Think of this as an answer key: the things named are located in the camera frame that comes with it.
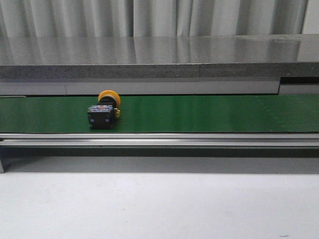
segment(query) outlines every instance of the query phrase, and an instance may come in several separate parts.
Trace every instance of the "gray countertop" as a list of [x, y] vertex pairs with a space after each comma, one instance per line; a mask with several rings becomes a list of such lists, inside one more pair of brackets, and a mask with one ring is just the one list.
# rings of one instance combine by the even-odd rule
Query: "gray countertop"
[[319, 76], [319, 34], [0, 38], [0, 78]]

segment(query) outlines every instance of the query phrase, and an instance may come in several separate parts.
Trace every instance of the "white curtain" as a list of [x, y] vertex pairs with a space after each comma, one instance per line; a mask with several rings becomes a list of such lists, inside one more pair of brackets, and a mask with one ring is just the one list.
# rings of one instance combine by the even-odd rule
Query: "white curtain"
[[301, 33], [307, 0], [0, 0], [0, 37]]

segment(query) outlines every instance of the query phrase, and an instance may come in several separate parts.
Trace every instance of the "metal support leg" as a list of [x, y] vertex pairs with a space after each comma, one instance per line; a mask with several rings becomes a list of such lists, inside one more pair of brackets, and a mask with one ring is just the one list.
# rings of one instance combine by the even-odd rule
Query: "metal support leg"
[[1, 148], [0, 148], [0, 173], [4, 173], [4, 167], [2, 164]]

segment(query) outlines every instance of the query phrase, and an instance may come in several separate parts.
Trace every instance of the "white floor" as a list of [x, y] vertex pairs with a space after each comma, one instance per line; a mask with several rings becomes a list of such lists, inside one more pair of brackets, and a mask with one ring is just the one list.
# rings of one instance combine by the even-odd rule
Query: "white floor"
[[317, 239], [319, 175], [0, 175], [1, 239]]

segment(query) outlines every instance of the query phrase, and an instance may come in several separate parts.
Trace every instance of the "green conveyor belt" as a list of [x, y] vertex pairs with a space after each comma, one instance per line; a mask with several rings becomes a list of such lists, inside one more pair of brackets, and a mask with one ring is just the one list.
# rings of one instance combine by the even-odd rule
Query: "green conveyor belt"
[[96, 97], [0, 98], [1, 133], [319, 132], [319, 96], [123, 96], [112, 130], [90, 130]]

